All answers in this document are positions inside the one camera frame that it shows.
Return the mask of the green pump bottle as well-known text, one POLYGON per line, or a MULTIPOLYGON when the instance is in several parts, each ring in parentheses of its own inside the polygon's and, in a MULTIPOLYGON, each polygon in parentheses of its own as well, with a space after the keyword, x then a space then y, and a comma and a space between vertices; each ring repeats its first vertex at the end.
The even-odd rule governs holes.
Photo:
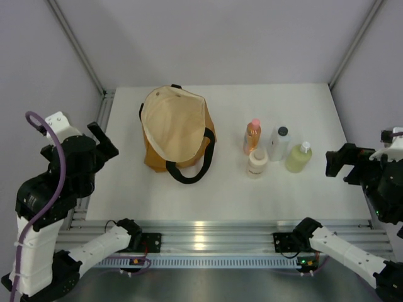
POLYGON ((289 172, 302 172, 312 158, 312 149, 309 142, 303 142, 294 146, 285 161, 285 167, 289 172))

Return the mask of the clear bottle with black cap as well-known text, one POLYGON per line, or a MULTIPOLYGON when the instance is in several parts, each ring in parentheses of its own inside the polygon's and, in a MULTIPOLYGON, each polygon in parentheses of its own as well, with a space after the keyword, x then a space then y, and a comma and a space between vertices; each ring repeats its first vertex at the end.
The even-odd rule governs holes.
POLYGON ((270 161, 281 161, 287 151, 289 142, 290 134, 287 127, 280 126, 274 128, 268 144, 268 155, 270 161))

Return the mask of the tan canvas tote bag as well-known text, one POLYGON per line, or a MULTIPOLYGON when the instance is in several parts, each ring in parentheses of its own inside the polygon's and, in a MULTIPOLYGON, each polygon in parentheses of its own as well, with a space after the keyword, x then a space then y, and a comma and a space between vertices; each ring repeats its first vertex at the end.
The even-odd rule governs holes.
POLYGON ((209 170, 217 136, 204 97, 179 85, 161 86, 140 105, 144 164, 194 184, 209 170))

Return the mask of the beige bottle with beige cap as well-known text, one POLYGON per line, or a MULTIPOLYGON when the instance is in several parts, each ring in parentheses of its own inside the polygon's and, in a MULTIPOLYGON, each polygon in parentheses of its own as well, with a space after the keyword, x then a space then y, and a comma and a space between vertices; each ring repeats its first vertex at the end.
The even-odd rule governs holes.
POLYGON ((247 175, 256 179, 261 177, 268 165, 268 153, 265 148, 257 148, 249 154, 247 163, 247 175))

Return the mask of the orange bottle with pink cap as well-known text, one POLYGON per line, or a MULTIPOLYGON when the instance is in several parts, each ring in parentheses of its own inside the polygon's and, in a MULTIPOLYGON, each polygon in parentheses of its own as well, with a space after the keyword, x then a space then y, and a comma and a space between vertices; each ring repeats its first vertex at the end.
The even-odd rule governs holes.
POLYGON ((255 118, 247 124, 246 132, 244 135, 243 151, 249 155, 253 150, 258 147, 261 135, 261 122, 255 118))

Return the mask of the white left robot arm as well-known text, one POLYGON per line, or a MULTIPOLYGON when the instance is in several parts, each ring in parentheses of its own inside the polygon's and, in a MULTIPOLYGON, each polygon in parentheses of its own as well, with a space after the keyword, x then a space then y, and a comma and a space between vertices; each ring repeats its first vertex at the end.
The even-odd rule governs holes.
POLYGON ((78 199, 95 190, 95 175, 119 154, 96 122, 94 135, 77 133, 61 138, 50 126, 40 131, 58 141, 42 148, 47 170, 24 182, 17 192, 18 239, 13 270, 2 277, 11 297, 21 301, 54 301, 71 292, 93 266, 115 252, 135 251, 142 244, 142 229, 128 218, 84 245, 55 251, 59 231, 78 199))

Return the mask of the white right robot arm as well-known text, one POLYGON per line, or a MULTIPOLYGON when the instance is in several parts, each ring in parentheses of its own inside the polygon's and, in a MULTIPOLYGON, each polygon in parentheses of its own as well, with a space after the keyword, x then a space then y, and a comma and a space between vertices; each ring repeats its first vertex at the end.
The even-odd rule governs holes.
MULTIPOLYGON (((346 143, 328 151, 326 160, 327 177, 337 176, 344 165, 352 166, 344 181, 362 188, 379 221, 402 221, 402 147, 397 142, 378 151, 346 143)), ((292 238, 301 251, 322 252, 359 275, 382 301, 402 301, 402 263, 365 252, 312 218, 304 218, 292 238)))

